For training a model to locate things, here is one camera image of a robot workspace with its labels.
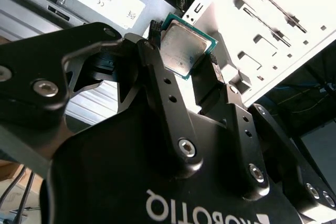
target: cable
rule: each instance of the cable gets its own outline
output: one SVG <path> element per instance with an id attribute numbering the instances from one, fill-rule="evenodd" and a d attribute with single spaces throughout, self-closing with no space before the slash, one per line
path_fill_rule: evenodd
<path id="1" fill-rule="evenodd" d="M 4 193 L 1 195 L 0 197 L 0 209 L 3 205 L 3 203 L 5 202 L 5 199 L 7 197 L 7 195 L 9 194 L 9 192 L 13 189 L 13 187 L 16 185 L 16 183 L 21 179 L 21 177 L 23 176 L 23 174 L 26 171 L 26 167 L 24 166 L 20 173 L 16 176 L 16 178 L 12 181 L 12 183 L 7 187 L 7 189 L 4 191 Z"/>
<path id="2" fill-rule="evenodd" d="M 315 108 L 317 105 L 319 105 L 327 96 L 328 96 L 328 94 L 325 97 L 321 98 L 315 105 L 313 105 L 313 106 L 311 106 L 311 107 L 309 107 L 305 110 L 293 111 L 292 113 L 293 114 L 298 114 L 298 113 L 302 113 L 302 112 L 306 112 L 308 110 L 311 110 L 311 109 Z"/>
<path id="3" fill-rule="evenodd" d="M 310 91 L 310 90 L 311 90 L 311 89 L 306 89 L 306 90 L 302 91 L 302 93 L 306 93 L 306 92 L 308 92 L 308 91 Z M 287 99 L 285 99 L 285 100 L 279 102 L 277 105 L 280 105 L 280 104 L 282 104 L 282 103 L 284 103 L 284 102 L 287 102 L 287 101 L 289 101 L 289 100 L 291 100 L 291 99 L 293 99 L 293 98 L 295 98 L 295 97 L 301 95 L 302 93 L 297 93 L 297 94 L 293 95 L 292 97 L 287 98 Z"/>
<path id="4" fill-rule="evenodd" d="M 312 88 L 317 88 L 320 84 L 319 83 L 302 83 L 302 84 L 284 84 L 281 85 L 279 87 L 275 86 L 274 89 L 291 89 L 293 87 L 296 88 L 308 88 L 308 87 L 312 87 Z"/>
<path id="5" fill-rule="evenodd" d="M 25 209 L 27 198 L 28 198 L 31 186 L 33 184 L 34 175 L 35 174 L 33 172 L 31 172 L 29 180 L 27 182 L 25 192 L 23 193 L 22 200 L 20 202 L 19 209 L 18 209 L 17 214 L 16 214 L 16 216 L 14 218 L 14 221 L 13 221 L 14 224 L 21 224 L 21 222 L 22 222 L 22 213 L 23 213 L 23 210 Z"/>

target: label sticker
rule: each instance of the label sticker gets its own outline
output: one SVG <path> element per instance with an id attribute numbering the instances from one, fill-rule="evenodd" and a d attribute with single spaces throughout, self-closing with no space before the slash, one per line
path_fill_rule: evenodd
<path id="1" fill-rule="evenodd" d="M 132 28 L 145 8 L 140 0 L 78 0 L 124 29 Z"/>

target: silver metal surface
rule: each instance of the silver metal surface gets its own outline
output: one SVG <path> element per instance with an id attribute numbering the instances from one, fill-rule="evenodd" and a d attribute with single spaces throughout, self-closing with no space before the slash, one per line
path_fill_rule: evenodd
<path id="1" fill-rule="evenodd" d="M 256 14 L 254 14 L 251 10 L 247 9 L 246 7 L 243 8 L 244 12 L 246 12 L 250 17 L 256 19 L 258 22 L 260 22 L 263 26 L 265 26 L 274 36 L 274 39 L 280 40 L 282 43 L 284 43 L 287 47 L 291 47 L 290 43 L 288 43 L 283 36 L 280 36 L 280 31 L 274 31 L 273 28 L 271 28 L 266 22 L 264 22 L 260 17 L 258 17 Z"/>
<path id="2" fill-rule="evenodd" d="M 8 81 L 12 77 L 12 72 L 4 67 L 0 66 L 0 82 Z"/>
<path id="3" fill-rule="evenodd" d="M 250 170 L 252 177 L 256 181 L 258 181 L 259 183 L 264 182 L 265 180 L 264 175 L 262 174 L 261 170 L 257 166 L 255 166 L 254 164 L 250 164 L 249 170 Z"/>
<path id="4" fill-rule="evenodd" d="M 333 201 L 333 199 L 329 196 L 329 194 L 326 191 L 323 192 L 323 196 L 325 197 L 330 206 L 335 207 L 335 201 Z"/>
<path id="5" fill-rule="evenodd" d="M 61 28 L 46 20 L 17 0 L 0 0 L 0 36 L 16 41 Z"/>
<path id="6" fill-rule="evenodd" d="M 232 92 L 234 92 L 235 94 L 238 94 L 238 89 L 236 89 L 236 87 L 235 86 L 230 86 L 230 89 L 231 89 L 231 91 Z"/>
<path id="7" fill-rule="evenodd" d="M 316 191 L 316 189 L 310 185 L 309 183 L 306 183 L 306 188 L 308 190 L 308 192 L 315 198 L 315 199 L 319 199 L 320 195 L 319 193 Z"/>
<path id="8" fill-rule="evenodd" d="M 51 81 L 37 81 L 33 85 L 33 89 L 43 97 L 54 97 L 58 93 L 58 87 Z"/>
<path id="9" fill-rule="evenodd" d="M 210 40 L 173 20 L 162 35 L 160 53 L 166 67 L 186 77 L 210 45 Z"/>
<path id="10" fill-rule="evenodd" d="M 71 26 L 80 26 L 84 23 L 87 23 L 86 20 L 83 20 L 71 12 L 65 10 L 64 8 L 54 4 L 49 0 L 28 0 L 33 3 L 35 6 L 38 6 L 42 10 L 51 13 L 56 18 L 62 20 L 63 22 L 67 22 Z"/>
<path id="11" fill-rule="evenodd" d="M 258 110 L 259 110 L 263 115 L 265 115 L 265 111 L 262 109 L 262 107 L 258 107 Z"/>
<path id="12" fill-rule="evenodd" d="M 170 12 L 173 13 L 176 11 L 175 7 L 173 7 L 165 0 L 140 1 L 145 4 L 145 8 L 141 12 L 133 28 L 129 29 L 121 27 L 120 25 L 116 24 L 116 21 L 109 20 L 108 18 L 104 17 L 103 15 L 99 14 L 98 12 L 79 2 L 78 0 L 58 0 L 58 4 L 77 14 L 78 16 L 86 19 L 88 22 L 106 23 L 116 29 L 122 36 L 124 36 L 126 33 L 143 35 L 151 20 L 156 20 L 160 22 L 162 20 L 165 20 Z"/>
<path id="13" fill-rule="evenodd" d="M 187 139 L 182 139 L 179 141 L 180 150 L 183 152 L 184 155 L 187 157 L 193 157 L 196 154 L 195 146 L 192 142 Z"/>
<path id="14" fill-rule="evenodd" d="M 274 7 L 276 7 L 279 11 L 284 14 L 284 16 L 287 18 L 288 23 L 293 26 L 297 26 L 303 33 L 307 33 L 307 30 L 304 29 L 303 26 L 299 24 L 299 20 L 295 17 L 290 16 L 284 9 L 282 9 L 274 0 L 267 0 L 269 1 Z"/>

